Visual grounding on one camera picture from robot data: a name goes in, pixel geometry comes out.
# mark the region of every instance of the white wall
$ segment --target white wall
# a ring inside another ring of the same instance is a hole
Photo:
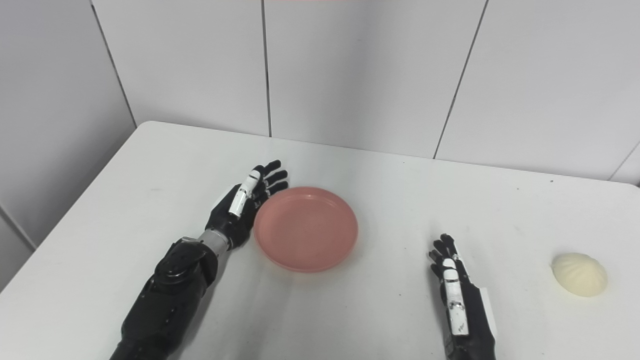
[[[610,178],[640,140],[639,14],[490,0],[437,158]]]
[[[0,291],[31,255],[31,249],[7,224],[0,210]]]
[[[483,0],[264,4],[273,136],[433,156]]]
[[[0,49],[0,204],[38,244],[134,124],[87,0],[1,1]]]
[[[268,135],[260,0],[93,0],[133,116]]]
[[[269,133],[260,1],[94,2],[138,123]],[[484,4],[265,0],[273,136],[434,156]],[[640,141],[638,13],[490,0],[437,158],[612,177]]]

